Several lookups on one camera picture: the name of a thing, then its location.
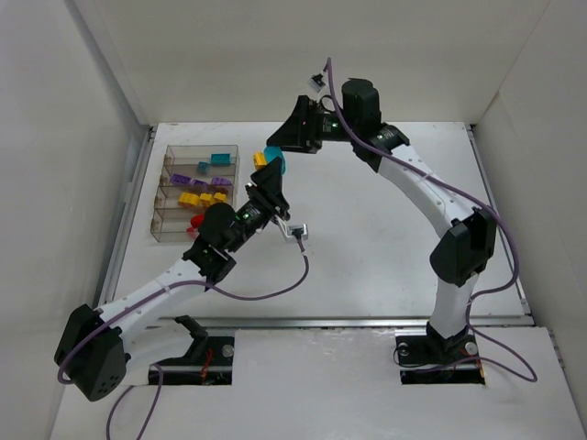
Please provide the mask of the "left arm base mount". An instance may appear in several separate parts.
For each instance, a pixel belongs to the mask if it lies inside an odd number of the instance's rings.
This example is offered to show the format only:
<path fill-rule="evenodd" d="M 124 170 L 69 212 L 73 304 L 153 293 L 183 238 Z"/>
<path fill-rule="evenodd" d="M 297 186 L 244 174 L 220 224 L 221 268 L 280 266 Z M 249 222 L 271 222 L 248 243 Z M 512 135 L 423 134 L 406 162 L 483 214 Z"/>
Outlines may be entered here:
<path fill-rule="evenodd" d="M 193 317 L 174 319 L 191 338 L 191 344 L 180 356 L 157 362 L 162 370 L 162 384 L 168 386 L 229 386 L 233 378 L 235 333 L 207 330 Z"/>

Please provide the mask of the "purple lego plate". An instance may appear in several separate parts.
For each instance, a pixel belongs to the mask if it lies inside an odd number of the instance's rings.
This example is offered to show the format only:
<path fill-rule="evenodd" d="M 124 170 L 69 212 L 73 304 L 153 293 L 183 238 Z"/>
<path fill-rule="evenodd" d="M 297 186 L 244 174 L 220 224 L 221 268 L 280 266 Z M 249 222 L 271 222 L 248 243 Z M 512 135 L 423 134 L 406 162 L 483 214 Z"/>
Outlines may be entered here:
<path fill-rule="evenodd" d="M 184 176 L 182 174 L 174 173 L 170 177 L 170 184 L 177 185 L 177 186 L 189 186 L 191 184 L 192 179 L 189 176 Z"/>

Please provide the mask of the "red rounded lego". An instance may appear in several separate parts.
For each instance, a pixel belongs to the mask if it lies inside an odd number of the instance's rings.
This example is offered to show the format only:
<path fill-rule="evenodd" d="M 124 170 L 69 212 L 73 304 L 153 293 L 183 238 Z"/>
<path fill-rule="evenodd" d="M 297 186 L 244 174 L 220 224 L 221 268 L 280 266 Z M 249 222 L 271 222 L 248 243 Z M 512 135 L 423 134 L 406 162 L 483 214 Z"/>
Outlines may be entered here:
<path fill-rule="evenodd" d="M 203 214 L 193 216 L 190 220 L 191 227 L 194 229 L 199 228 L 200 225 L 204 222 L 204 220 L 205 216 Z"/>

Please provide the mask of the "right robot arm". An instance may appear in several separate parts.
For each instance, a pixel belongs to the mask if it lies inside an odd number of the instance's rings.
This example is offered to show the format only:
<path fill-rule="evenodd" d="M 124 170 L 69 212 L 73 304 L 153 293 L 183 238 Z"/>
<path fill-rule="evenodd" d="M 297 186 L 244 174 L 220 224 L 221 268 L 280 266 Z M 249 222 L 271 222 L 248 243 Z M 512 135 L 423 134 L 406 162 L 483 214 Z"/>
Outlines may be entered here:
<path fill-rule="evenodd" d="M 291 115 L 266 144 L 315 154 L 325 141 L 349 142 L 360 160 L 399 188 L 425 216 L 439 241 L 429 257 L 437 275 L 435 307 L 421 342 L 430 363 L 454 358 L 468 334 L 466 308 L 493 256 L 497 224 L 488 209 L 413 172 L 419 157 L 399 128 L 382 121 L 380 96 L 371 81 L 349 79 L 341 92 L 339 113 L 326 110 L 320 100 L 298 96 Z"/>

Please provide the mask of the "small yellow lego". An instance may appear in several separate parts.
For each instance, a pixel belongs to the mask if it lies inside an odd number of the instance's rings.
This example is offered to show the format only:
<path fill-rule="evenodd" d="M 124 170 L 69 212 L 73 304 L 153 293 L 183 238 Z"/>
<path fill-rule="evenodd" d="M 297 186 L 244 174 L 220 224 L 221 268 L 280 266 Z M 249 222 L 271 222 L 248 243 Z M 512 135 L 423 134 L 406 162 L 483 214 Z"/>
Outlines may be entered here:
<path fill-rule="evenodd" d="M 182 207 L 197 207 L 200 201 L 200 197 L 195 193 L 183 192 L 179 199 L 178 205 Z"/>

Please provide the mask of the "purple lego block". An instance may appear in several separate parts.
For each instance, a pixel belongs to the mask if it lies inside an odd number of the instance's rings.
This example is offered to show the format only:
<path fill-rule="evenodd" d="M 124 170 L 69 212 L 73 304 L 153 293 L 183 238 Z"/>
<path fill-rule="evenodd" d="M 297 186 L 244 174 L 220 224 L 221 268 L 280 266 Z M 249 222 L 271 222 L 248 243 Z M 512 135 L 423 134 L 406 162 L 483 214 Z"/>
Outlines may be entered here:
<path fill-rule="evenodd" d="M 233 186 L 233 182 L 227 178 L 214 177 L 210 182 L 210 185 L 217 188 L 228 189 Z"/>

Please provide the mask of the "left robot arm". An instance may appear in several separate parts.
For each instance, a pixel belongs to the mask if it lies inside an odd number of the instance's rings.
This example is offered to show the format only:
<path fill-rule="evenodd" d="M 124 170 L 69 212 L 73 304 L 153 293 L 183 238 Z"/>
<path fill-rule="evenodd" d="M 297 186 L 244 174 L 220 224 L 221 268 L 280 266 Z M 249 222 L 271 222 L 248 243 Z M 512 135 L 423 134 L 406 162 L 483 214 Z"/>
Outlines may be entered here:
<path fill-rule="evenodd" d="M 204 214 L 196 239 L 168 269 L 127 296 L 95 309 L 83 304 L 69 316 L 54 355 L 59 383 L 74 385 L 90 402 L 103 399 L 127 371 L 168 358 L 197 360 L 207 350 L 208 333 L 184 315 L 177 336 L 138 347 L 148 326 L 195 295 L 213 290 L 235 267 L 233 254 L 268 223 L 287 221 L 290 205 L 282 194 L 281 158 L 253 172 L 238 210 L 215 203 Z"/>

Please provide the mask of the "yellow lego end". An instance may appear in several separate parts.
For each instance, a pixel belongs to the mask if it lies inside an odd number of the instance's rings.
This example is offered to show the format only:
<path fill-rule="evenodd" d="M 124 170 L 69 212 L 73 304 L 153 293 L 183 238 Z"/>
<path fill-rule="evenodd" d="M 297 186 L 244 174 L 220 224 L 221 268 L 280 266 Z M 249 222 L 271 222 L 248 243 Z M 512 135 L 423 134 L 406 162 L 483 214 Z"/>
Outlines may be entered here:
<path fill-rule="evenodd" d="M 212 204 L 215 203 L 214 196 L 210 193 L 202 193 L 200 195 L 200 203 L 204 207 L 211 206 Z"/>

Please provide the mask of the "yellow lego plate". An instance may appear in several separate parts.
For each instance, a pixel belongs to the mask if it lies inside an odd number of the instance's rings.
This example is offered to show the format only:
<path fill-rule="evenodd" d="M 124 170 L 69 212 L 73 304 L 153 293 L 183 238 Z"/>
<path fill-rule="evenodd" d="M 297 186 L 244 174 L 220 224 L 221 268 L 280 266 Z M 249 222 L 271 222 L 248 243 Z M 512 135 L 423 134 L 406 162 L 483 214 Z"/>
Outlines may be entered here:
<path fill-rule="evenodd" d="M 260 151 L 253 154 L 252 162 L 256 171 L 261 170 L 268 165 L 265 155 Z"/>

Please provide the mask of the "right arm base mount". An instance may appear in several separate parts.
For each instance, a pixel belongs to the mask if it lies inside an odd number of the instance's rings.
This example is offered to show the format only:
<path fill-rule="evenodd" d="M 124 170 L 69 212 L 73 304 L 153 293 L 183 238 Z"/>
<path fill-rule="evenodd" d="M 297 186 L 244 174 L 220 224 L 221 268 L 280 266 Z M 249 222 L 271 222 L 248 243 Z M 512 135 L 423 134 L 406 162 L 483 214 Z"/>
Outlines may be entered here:
<path fill-rule="evenodd" d="M 395 344 L 393 360 L 400 367 L 403 385 L 485 384 L 473 335 L 447 350 L 428 335 L 399 335 Z"/>

